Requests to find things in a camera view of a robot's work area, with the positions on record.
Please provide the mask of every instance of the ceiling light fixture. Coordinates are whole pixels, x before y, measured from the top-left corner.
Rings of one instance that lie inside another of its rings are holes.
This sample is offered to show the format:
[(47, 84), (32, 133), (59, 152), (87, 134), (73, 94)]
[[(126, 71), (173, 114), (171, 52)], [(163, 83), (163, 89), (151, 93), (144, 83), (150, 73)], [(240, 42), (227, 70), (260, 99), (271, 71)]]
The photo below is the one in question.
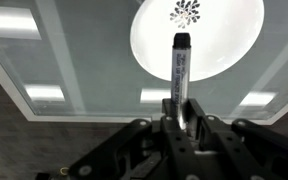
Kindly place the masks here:
[(142, 89), (141, 103), (157, 104), (162, 103), (162, 99), (171, 98), (169, 89)]
[(41, 39), (29, 9), (0, 7), (0, 37)]
[(239, 106), (266, 106), (276, 96), (274, 92), (256, 92), (247, 94)]
[(57, 85), (25, 85), (32, 101), (65, 101), (60, 86)]
[(257, 39), (263, 20), (262, 0), (146, 0), (133, 20), (130, 43), (146, 71), (170, 81), (174, 35), (190, 33), (190, 81), (197, 81), (240, 60)]

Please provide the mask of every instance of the screw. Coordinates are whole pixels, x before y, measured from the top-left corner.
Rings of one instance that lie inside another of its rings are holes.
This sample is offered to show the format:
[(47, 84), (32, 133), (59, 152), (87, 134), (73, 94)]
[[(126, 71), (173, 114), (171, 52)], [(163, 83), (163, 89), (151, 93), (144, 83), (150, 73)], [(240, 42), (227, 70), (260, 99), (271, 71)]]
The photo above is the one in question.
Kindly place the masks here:
[(140, 125), (141, 125), (141, 126), (145, 126), (146, 124), (147, 124), (147, 123), (146, 123), (145, 121), (141, 121), (141, 122), (140, 122)]
[(185, 180), (200, 180), (200, 178), (198, 178), (197, 176), (190, 174), (186, 176)]
[(240, 125), (240, 126), (246, 126), (244, 121), (239, 121), (239, 122), (237, 122), (237, 124)]
[(211, 121), (213, 121), (215, 119), (213, 116), (208, 116), (207, 118)]
[(87, 176), (92, 172), (92, 167), (89, 165), (83, 166), (78, 172), (81, 176)]
[(253, 176), (251, 176), (251, 180), (265, 180), (265, 179), (262, 178), (261, 176), (253, 175)]

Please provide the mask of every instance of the black metal bracket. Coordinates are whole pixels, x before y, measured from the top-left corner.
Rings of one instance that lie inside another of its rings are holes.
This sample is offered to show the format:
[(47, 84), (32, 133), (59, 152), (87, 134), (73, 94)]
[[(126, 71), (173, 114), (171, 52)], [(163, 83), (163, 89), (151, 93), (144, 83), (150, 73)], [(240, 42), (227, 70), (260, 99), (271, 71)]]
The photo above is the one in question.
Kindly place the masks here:
[[(170, 99), (163, 100), (160, 130), (137, 119), (73, 164), (71, 179), (130, 179), (132, 170), (152, 152), (161, 154), (147, 180), (288, 180), (288, 138), (250, 121), (227, 125), (207, 116), (194, 99), (184, 108), (182, 131)], [(191, 145), (198, 140), (198, 149)]]

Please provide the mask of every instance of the decorative pattern on light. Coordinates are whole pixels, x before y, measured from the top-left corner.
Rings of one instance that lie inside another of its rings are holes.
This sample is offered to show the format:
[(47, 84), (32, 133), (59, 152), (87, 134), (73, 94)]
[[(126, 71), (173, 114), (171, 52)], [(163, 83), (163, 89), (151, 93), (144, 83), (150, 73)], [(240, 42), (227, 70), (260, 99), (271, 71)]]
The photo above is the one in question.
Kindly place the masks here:
[(176, 3), (177, 7), (174, 8), (175, 13), (171, 13), (171, 20), (175, 23), (178, 23), (179, 28), (185, 28), (190, 25), (191, 22), (196, 23), (200, 18), (197, 8), (200, 4), (197, 3), (197, 0), (188, 1), (185, 3), (185, 0), (178, 1)]
[(174, 35), (190, 33), (190, 81), (197, 81), (239, 61), (263, 21), (263, 0), (145, 0), (134, 17), (130, 43), (143, 69), (170, 81)]

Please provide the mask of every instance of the black mechanical holder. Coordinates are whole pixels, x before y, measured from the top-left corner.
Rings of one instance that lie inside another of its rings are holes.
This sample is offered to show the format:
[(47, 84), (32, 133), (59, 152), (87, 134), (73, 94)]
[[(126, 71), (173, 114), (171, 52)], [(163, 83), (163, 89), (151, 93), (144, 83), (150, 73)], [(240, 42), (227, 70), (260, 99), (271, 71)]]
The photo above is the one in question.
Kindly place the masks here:
[[(184, 109), (186, 132), (163, 100), (160, 123), (136, 119), (73, 164), (73, 180), (132, 179), (132, 170), (160, 152), (147, 180), (288, 180), (288, 138), (246, 119), (227, 125), (205, 115), (195, 99)], [(158, 131), (153, 126), (159, 125)], [(193, 148), (191, 140), (197, 140)]]

